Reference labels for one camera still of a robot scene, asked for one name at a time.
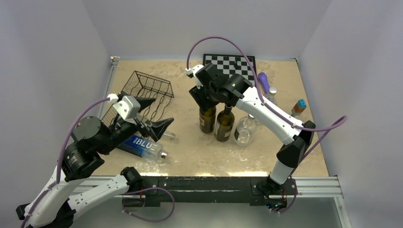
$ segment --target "bottle neck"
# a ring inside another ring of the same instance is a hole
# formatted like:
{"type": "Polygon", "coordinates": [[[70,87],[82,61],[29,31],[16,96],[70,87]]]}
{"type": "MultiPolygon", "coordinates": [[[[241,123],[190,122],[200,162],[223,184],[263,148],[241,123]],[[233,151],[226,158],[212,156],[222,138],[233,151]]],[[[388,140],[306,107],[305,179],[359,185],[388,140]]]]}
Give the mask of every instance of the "bottle neck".
{"type": "Polygon", "coordinates": [[[225,114],[225,115],[230,115],[230,114],[231,114],[231,110],[232,110],[232,107],[231,107],[231,106],[225,105],[224,114],[225,114]]]}
{"type": "Polygon", "coordinates": [[[255,121],[255,118],[252,116],[252,115],[248,115],[248,117],[246,118],[246,120],[245,120],[245,123],[247,124],[247,125],[250,125],[250,124],[252,124],[253,122],[255,121]]]}
{"type": "Polygon", "coordinates": [[[216,112],[216,107],[211,107],[209,109],[203,109],[203,108],[199,108],[201,114],[205,114],[205,113],[215,113],[216,112]]]}
{"type": "Polygon", "coordinates": [[[274,96],[277,93],[277,89],[275,87],[270,87],[268,95],[274,96]]]}

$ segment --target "clear glass bottle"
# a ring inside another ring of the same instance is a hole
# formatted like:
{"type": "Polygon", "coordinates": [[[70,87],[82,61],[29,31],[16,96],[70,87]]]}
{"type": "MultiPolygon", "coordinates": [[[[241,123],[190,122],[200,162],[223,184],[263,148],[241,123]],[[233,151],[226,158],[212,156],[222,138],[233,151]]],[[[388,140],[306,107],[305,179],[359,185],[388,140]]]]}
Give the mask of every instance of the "clear glass bottle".
{"type": "Polygon", "coordinates": [[[209,108],[207,110],[199,108],[199,126],[203,133],[209,134],[213,132],[216,111],[216,107],[209,108]]]}
{"type": "Polygon", "coordinates": [[[277,106],[277,101],[276,101],[276,99],[274,98],[274,96],[277,94],[277,88],[275,88],[275,87],[270,87],[269,88],[269,92],[265,95],[265,97],[269,100],[269,101],[271,101],[274,105],[276,105],[277,106]]]}
{"type": "Polygon", "coordinates": [[[235,128],[234,139],[238,146],[247,146],[253,141],[258,128],[257,120],[252,115],[241,118],[235,128]]]}
{"type": "Polygon", "coordinates": [[[230,105],[225,105],[224,110],[217,115],[214,135],[219,142],[225,142],[231,136],[231,130],[235,122],[235,116],[231,110],[230,105]]]}
{"type": "Polygon", "coordinates": [[[168,153],[157,142],[133,135],[118,146],[119,149],[132,153],[142,158],[154,161],[163,161],[168,153]]]}

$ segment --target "black metal bar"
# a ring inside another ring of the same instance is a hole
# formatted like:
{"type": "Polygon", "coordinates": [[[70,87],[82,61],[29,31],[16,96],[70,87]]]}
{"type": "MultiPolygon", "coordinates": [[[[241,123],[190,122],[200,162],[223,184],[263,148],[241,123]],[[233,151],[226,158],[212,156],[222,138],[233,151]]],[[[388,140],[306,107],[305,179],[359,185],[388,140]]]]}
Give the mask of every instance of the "black metal bar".
{"type": "MultiPolygon", "coordinates": [[[[147,177],[144,188],[160,187],[168,190],[175,202],[181,203],[248,203],[250,206],[264,206],[267,198],[254,187],[266,181],[267,177],[147,177]]],[[[286,195],[294,195],[293,182],[288,179],[284,186],[286,195]]],[[[159,207],[161,202],[172,202],[163,191],[145,192],[146,207],[159,207]]],[[[135,204],[125,200],[128,207],[135,204]]]]}

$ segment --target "blue label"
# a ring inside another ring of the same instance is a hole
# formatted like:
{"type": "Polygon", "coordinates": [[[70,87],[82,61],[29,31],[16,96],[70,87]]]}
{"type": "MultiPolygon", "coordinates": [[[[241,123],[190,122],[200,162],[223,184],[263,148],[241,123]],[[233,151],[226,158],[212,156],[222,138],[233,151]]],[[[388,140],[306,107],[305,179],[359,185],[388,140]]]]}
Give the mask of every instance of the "blue label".
{"type": "Polygon", "coordinates": [[[155,151],[157,146],[158,146],[157,144],[155,144],[150,140],[147,140],[137,135],[133,135],[126,141],[124,141],[119,146],[119,148],[127,152],[135,152],[139,156],[142,156],[144,152],[155,151]]]}

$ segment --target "brown glass bottle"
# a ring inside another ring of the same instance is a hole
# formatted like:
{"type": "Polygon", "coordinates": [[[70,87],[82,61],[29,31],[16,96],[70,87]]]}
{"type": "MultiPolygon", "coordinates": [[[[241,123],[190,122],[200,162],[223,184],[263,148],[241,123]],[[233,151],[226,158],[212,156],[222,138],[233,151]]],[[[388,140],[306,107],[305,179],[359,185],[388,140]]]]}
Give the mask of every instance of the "brown glass bottle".
{"type": "Polygon", "coordinates": [[[209,134],[213,132],[216,111],[217,111],[216,107],[209,108],[207,110],[199,108],[199,116],[200,116],[199,126],[200,130],[203,133],[209,134]]]}
{"type": "Polygon", "coordinates": [[[235,116],[231,110],[231,106],[225,105],[224,110],[217,115],[217,124],[215,125],[214,135],[220,142],[225,142],[230,138],[231,130],[235,122],[235,116]]]}

